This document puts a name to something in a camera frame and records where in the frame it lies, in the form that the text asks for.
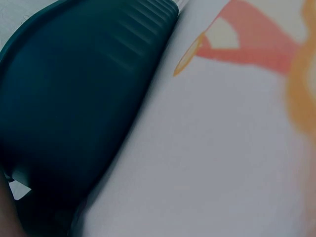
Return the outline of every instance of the white surface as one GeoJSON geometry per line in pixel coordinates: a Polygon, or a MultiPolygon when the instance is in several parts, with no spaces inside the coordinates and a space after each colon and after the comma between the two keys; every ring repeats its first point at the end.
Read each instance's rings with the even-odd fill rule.
{"type": "Polygon", "coordinates": [[[189,3],[76,237],[305,236],[301,170],[311,151],[288,121],[286,79],[197,57],[172,76],[227,2],[189,3]]]}
{"type": "Polygon", "coordinates": [[[0,50],[33,14],[57,0],[0,0],[0,50]]]}

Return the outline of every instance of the red drawing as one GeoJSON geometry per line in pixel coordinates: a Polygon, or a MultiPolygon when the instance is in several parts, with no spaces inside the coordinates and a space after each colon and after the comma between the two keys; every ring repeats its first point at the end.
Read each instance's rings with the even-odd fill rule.
{"type": "Polygon", "coordinates": [[[300,45],[250,1],[231,0],[191,45],[174,76],[194,56],[252,64],[286,75],[300,45]]]}

